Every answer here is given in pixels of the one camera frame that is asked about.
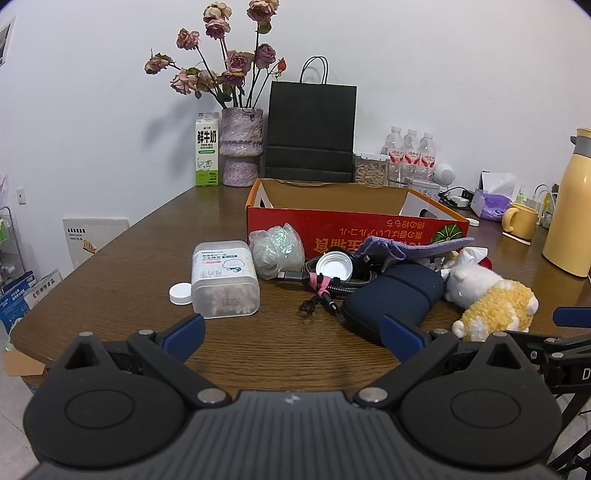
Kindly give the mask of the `small white round lid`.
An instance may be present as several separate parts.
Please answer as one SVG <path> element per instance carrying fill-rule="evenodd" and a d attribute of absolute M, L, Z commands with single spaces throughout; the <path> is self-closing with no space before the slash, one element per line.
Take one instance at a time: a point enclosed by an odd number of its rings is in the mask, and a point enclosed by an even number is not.
<path fill-rule="evenodd" d="M 172 285 L 168 290 L 169 301 L 177 306 L 190 305 L 192 303 L 191 284 L 182 282 Z"/>

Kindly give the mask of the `navy blue zipper pouch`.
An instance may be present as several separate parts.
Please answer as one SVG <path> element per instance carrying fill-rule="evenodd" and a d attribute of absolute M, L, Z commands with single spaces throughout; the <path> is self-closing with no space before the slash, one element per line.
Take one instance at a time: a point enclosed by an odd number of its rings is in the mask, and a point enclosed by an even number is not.
<path fill-rule="evenodd" d="M 420 327 L 444 291 L 445 282 L 439 272 L 416 262 L 397 263 L 346 297 L 339 323 L 379 345 L 380 324 L 385 316 Z"/>

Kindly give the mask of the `yellow white plush toy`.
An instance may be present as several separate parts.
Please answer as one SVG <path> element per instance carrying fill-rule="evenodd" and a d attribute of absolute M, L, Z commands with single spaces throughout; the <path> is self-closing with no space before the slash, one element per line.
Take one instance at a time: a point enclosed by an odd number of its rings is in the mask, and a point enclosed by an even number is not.
<path fill-rule="evenodd" d="M 450 269 L 445 298 L 464 309 L 452 332 L 472 342 L 484 342 L 497 331 L 528 333 L 539 308 L 529 287 L 478 264 Z"/>

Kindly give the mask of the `purple knitted cloth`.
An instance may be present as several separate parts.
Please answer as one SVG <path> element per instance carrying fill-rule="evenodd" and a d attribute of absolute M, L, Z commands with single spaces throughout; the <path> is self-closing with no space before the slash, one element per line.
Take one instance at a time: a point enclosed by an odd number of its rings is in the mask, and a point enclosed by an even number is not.
<path fill-rule="evenodd" d="M 459 250 L 474 241 L 473 237 L 462 237 L 428 245 L 410 245 L 393 239 L 370 236 L 356 249 L 356 255 L 377 256 L 393 261 L 418 260 L 443 256 Z"/>

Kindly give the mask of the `white tissue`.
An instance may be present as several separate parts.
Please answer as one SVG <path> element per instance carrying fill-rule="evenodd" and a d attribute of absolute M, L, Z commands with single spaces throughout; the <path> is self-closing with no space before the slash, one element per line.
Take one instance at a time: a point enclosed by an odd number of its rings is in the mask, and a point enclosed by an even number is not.
<path fill-rule="evenodd" d="M 456 257 L 456 266 L 478 265 L 488 256 L 488 249 L 485 247 L 465 247 Z"/>

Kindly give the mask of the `iridescent plastic bag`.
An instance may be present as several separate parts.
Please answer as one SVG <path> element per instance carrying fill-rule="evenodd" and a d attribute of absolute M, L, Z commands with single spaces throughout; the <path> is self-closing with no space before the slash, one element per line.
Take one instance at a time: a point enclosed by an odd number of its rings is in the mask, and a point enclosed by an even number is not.
<path fill-rule="evenodd" d="M 290 223 L 252 231 L 249 248 L 256 273 L 263 280 L 272 280 L 281 272 L 298 271 L 304 267 L 304 244 Z"/>

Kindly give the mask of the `white jar lid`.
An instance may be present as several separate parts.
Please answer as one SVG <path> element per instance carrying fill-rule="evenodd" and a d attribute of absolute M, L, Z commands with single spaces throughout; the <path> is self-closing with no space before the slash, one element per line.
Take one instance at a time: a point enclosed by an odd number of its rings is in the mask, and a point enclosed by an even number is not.
<path fill-rule="evenodd" d="M 325 252 L 315 263 L 315 274 L 348 281 L 353 275 L 353 260 L 344 251 L 332 250 Z"/>

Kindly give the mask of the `yellow thermos jug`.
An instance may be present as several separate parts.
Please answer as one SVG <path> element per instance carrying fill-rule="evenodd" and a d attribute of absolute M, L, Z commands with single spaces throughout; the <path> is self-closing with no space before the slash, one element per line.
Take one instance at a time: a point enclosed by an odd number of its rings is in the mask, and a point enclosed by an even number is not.
<path fill-rule="evenodd" d="M 590 271 L 590 129 L 571 138 L 573 154 L 562 180 L 543 256 L 561 270 L 580 278 Z"/>

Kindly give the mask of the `white paper stick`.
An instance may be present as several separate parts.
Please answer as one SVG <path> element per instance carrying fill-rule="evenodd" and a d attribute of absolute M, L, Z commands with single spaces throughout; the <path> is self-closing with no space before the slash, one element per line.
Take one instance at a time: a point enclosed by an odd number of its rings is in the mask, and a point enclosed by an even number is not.
<path fill-rule="evenodd" d="M 515 235 L 513 235 L 513 234 L 511 234 L 509 232 L 506 232 L 506 231 L 503 231 L 502 232 L 502 235 L 505 236 L 505 237 L 507 237 L 507 238 L 509 238 L 509 239 L 511 239 L 511 240 L 514 240 L 516 242 L 519 242 L 519 243 L 521 243 L 523 245 L 531 246 L 531 240 L 522 239 L 522 238 L 520 238 L 518 236 L 515 236 Z"/>

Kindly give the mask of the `yellow ceramic mug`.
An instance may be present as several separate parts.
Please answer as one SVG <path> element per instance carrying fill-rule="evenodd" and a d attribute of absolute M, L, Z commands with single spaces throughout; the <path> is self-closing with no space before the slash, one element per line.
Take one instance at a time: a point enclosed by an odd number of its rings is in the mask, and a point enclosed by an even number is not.
<path fill-rule="evenodd" d="M 537 222 L 536 210 L 526 205 L 511 203 L 502 217 L 502 228 L 505 233 L 530 241 L 535 234 Z"/>

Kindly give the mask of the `clear container of seeds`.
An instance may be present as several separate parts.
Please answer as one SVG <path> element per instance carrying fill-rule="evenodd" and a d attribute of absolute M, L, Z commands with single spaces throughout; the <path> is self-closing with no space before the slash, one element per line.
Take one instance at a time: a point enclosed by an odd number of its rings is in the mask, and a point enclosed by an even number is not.
<path fill-rule="evenodd" d="M 387 184 L 388 157 L 373 153 L 353 154 L 353 180 L 359 184 L 382 187 Z"/>

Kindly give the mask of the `water bottle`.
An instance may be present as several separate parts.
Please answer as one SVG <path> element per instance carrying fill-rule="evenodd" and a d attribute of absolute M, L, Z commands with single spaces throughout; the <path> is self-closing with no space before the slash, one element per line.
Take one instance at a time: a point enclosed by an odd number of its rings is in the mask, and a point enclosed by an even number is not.
<path fill-rule="evenodd" d="M 420 160 L 418 132 L 415 129 L 408 130 L 404 137 L 404 146 L 402 177 L 406 183 L 410 183 L 414 178 L 415 169 Z"/>
<path fill-rule="evenodd" d="M 436 148 L 434 135 L 426 132 L 420 141 L 419 163 L 416 167 L 416 177 L 419 180 L 429 181 L 436 164 Z"/>
<path fill-rule="evenodd" d="M 406 150 L 401 131 L 400 127 L 392 126 L 382 148 L 382 153 L 388 156 L 388 183 L 390 186 L 396 186 L 401 179 L 401 166 Z"/>

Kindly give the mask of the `green white milk carton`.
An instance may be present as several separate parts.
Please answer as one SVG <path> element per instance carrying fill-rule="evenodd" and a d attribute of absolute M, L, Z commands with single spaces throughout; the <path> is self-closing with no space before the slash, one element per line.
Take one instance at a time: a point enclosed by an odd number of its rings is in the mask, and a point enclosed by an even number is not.
<path fill-rule="evenodd" d="M 195 121 L 195 184 L 219 183 L 219 113 L 199 113 Z"/>

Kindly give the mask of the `black paper shopping bag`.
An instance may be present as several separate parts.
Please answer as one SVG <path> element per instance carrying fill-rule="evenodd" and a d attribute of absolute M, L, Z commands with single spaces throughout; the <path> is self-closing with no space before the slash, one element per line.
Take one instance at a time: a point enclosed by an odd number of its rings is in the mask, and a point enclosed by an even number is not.
<path fill-rule="evenodd" d="M 273 82 L 267 112 L 263 177 L 304 182 L 353 181 L 353 136 L 356 120 L 356 87 L 330 84 L 329 61 L 322 62 L 316 84 Z"/>

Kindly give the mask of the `white board leaning on wall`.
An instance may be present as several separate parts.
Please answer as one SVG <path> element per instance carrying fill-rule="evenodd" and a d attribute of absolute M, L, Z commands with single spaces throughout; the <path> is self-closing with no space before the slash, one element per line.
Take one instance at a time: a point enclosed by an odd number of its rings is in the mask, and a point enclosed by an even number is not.
<path fill-rule="evenodd" d="M 74 269 L 129 228 L 122 218 L 64 218 L 62 223 Z"/>

